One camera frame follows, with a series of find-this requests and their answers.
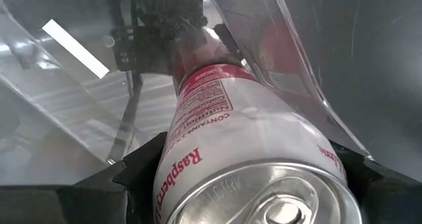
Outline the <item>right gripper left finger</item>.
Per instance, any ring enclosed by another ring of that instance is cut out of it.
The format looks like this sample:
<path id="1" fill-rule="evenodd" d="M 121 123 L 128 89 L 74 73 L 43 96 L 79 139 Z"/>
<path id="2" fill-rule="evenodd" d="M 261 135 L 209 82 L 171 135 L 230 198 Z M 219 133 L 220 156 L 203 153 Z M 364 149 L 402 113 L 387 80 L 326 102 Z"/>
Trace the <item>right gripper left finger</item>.
<path id="1" fill-rule="evenodd" d="M 57 191 L 67 224 L 154 224 L 152 187 L 167 133 Z"/>

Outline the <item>clear plastic bin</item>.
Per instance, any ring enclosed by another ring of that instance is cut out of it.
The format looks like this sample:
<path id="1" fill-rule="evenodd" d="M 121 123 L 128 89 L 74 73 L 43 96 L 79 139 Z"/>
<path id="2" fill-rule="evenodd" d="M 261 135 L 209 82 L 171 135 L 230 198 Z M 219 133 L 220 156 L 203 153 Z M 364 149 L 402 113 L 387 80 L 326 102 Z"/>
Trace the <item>clear plastic bin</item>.
<path id="1" fill-rule="evenodd" d="M 137 129 L 168 127 L 170 41 L 197 28 L 329 139 L 422 182 L 422 0 L 0 0 L 0 82 L 105 159 L 132 70 Z"/>

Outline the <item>white red raspberry soda can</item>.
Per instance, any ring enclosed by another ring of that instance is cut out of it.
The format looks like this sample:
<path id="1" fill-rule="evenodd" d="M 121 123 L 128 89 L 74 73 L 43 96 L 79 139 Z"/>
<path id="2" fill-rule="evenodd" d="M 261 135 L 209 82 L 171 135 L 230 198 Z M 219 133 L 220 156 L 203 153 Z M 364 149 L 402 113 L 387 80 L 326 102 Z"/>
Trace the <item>white red raspberry soda can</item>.
<path id="1" fill-rule="evenodd" d="M 153 187 L 155 224 L 363 224 L 328 139 L 235 65 L 183 83 Z"/>

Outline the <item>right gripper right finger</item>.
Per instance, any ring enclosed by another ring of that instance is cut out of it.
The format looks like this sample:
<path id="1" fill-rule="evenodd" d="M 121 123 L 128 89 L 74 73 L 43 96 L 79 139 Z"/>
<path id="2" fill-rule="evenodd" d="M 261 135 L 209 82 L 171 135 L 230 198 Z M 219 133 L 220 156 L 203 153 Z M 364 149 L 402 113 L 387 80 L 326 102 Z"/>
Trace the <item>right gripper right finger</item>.
<path id="1" fill-rule="evenodd" d="M 344 164 L 363 224 L 422 224 L 422 182 L 331 141 Z"/>

